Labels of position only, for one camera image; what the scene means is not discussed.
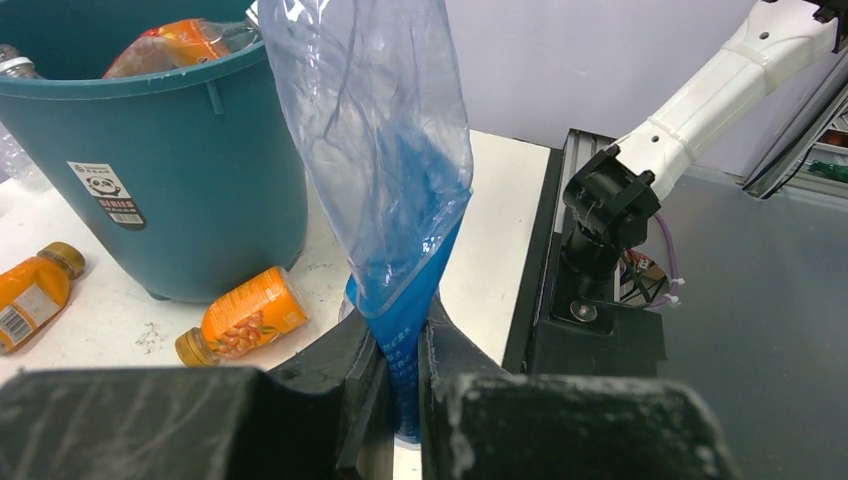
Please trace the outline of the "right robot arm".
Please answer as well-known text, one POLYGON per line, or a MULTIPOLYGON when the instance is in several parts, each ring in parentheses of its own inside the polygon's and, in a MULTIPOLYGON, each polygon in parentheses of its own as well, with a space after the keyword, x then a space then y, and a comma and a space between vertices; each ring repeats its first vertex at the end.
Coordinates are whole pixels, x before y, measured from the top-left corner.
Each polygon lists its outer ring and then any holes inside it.
POLYGON ((685 170, 749 110, 847 44, 844 1, 758 1, 669 100, 596 153, 565 185, 553 318, 603 331, 626 305, 605 298, 624 253, 685 170))

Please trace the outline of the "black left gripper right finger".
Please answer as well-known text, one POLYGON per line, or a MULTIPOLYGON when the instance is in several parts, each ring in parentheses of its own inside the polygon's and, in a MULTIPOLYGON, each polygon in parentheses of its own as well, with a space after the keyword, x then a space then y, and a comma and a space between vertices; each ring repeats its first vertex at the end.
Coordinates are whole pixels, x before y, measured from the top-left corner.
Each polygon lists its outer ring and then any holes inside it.
POLYGON ((738 479, 706 403, 683 385, 510 374, 439 299, 420 335, 426 479, 738 479))

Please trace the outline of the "crushed blue label bottle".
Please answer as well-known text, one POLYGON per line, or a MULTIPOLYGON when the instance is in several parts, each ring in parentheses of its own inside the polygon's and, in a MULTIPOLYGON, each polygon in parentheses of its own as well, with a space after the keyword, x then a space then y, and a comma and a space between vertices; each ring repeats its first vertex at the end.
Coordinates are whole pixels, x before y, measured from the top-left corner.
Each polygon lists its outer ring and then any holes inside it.
POLYGON ((472 196, 442 1, 262 1, 290 136, 346 256, 347 301, 389 366, 396 436, 421 440, 417 341, 472 196))

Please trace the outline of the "large orange label bottle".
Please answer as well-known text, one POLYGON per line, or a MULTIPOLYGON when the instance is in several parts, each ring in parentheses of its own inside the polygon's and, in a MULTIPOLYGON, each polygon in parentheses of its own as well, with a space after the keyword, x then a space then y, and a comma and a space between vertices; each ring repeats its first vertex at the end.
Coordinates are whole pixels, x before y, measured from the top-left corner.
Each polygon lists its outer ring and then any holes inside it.
POLYGON ((111 64, 105 79, 166 72, 219 60, 244 50, 260 38, 259 3, 246 10, 239 22, 211 22, 202 18, 172 22, 144 32, 111 64))

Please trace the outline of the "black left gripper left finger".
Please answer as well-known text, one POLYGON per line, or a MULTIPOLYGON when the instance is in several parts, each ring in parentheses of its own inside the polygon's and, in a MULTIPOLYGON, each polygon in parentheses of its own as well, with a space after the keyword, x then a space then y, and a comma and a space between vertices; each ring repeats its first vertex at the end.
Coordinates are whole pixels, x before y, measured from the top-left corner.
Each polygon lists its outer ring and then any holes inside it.
POLYGON ((387 479, 387 363, 350 313, 267 371, 54 370, 1 390, 5 479, 387 479))

